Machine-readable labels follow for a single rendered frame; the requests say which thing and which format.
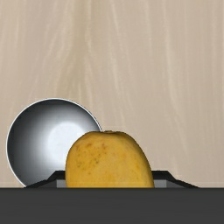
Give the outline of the yellow mango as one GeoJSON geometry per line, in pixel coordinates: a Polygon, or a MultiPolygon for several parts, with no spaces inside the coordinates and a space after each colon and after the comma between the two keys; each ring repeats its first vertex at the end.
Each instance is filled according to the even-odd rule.
{"type": "Polygon", "coordinates": [[[150,164],[138,143],[119,131],[88,132],[66,158],[69,188],[152,188],[150,164]]]}

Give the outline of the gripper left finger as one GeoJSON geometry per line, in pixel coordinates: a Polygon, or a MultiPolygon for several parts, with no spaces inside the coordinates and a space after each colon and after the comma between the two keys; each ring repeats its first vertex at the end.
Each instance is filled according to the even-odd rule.
{"type": "Polygon", "coordinates": [[[66,188],[65,172],[55,171],[48,179],[41,180],[27,188],[66,188]]]}

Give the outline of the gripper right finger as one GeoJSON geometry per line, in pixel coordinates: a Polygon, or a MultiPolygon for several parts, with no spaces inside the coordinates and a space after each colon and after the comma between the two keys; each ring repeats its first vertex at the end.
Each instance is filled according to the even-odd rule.
{"type": "Polygon", "coordinates": [[[156,188],[196,188],[196,185],[175,179],[168,171],[153,171],[152,176],[156,188]]]}

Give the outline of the grey metal bowl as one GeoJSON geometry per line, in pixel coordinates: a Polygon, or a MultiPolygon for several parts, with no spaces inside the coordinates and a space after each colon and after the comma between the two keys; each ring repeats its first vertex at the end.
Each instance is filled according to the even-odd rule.
{"type": "Polygon", "coordinates": [[[74,142],[102,128],[95,117],[73,101],[50,98],[22,110],[10,126],[6,155],[17,180],[30,186],[66,167],[74,142]]]}

